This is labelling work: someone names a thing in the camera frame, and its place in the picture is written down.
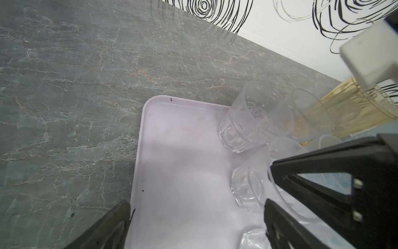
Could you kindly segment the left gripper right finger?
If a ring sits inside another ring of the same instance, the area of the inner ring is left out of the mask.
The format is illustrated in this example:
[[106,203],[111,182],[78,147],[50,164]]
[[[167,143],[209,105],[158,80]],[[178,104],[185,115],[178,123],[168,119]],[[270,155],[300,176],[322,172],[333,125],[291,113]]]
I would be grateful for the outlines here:
[[264,205],[266,236],[274,249],[322,249],[323,243],[275,201]]

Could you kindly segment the clear glass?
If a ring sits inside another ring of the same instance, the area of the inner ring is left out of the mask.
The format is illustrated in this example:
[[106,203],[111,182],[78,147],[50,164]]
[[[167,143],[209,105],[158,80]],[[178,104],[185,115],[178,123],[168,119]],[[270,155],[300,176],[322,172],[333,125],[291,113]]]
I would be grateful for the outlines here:
[[249,82],[223,117],[218,136],[238,154],[288,136],[293,123],[292,111],[280,94],[265,83]]
[[332,135],[323,135],[319,138],[319,141],[316,142],[317,145],[317,149],[323,149],[323,148],[327,148],[327,147],[331,147],[334,145],[338,145],[340,144],[342,141],[338,138],[336,138],[335,136]]
[[289,138],[278,138],[236,168],[232,173],[230,187],[238,205],[250,212],[262,214],[266,199],[272,199],[300,222],[319,223],[320,218],[277,186],[269,172],[271,164],[277,160],[318,150],[318,141],[319,138],[303,146]]
[[239,249],[271,249],[265,228],[257,228],[242,235]]
[[332,132],[328,111],[309,91],[294,89],[285,96],[285,101],[293,114],[293,130],[289,135],[292,140],[306,144]]

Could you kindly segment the yellow plastic cup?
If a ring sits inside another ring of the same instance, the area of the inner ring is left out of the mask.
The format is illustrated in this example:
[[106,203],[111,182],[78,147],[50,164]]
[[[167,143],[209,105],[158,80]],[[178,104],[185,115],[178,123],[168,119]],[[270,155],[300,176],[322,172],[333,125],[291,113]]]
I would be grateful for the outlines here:
[[320,102],[333,122],[330,135],[352,137],[398,119],[398,84],[384,81],[366,90],[352,77]]

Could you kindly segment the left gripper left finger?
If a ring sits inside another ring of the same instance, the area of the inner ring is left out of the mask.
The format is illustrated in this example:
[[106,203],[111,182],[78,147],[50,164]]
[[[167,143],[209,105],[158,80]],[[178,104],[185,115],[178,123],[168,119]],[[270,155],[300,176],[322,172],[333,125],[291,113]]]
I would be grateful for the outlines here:
[[134,212],[129,202],[119,202],[65,249],[123,249]]

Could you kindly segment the blue plastic cup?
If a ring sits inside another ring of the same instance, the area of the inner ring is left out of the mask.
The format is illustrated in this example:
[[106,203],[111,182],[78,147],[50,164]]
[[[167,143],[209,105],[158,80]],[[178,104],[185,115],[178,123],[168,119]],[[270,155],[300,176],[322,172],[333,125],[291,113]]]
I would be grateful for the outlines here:
[[398,120],[395,119],[395,120],[390,121],[381,126],[372,128],[368,131],[357,134],[357,135],[351,137],[350,139],[355,140],[355,139],[363,138],[363,137],[375,137],[379,133],[397,134],[398,133]]

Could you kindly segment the lilac plastic tray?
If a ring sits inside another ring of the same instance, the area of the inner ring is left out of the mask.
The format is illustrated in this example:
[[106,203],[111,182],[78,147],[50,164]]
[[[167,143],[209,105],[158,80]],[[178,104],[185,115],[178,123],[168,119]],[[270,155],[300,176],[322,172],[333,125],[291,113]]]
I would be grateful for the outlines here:
[[[226,149],[217,131],[227,110],[166,95],[145,103],[127,248],[239,249],[244,233],[266,229],[263,213],[240,207],[230,187],[233,171],[264,147]],[[331,249],[350,248],[322,221],[300,224]]]

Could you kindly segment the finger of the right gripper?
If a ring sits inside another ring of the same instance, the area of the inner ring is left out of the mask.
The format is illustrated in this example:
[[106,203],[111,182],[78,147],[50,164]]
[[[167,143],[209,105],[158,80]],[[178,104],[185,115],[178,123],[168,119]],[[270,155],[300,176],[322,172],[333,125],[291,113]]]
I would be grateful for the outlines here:
[[398,246],[398,136],[378,134],[274,161],[270,179],[356,249]]

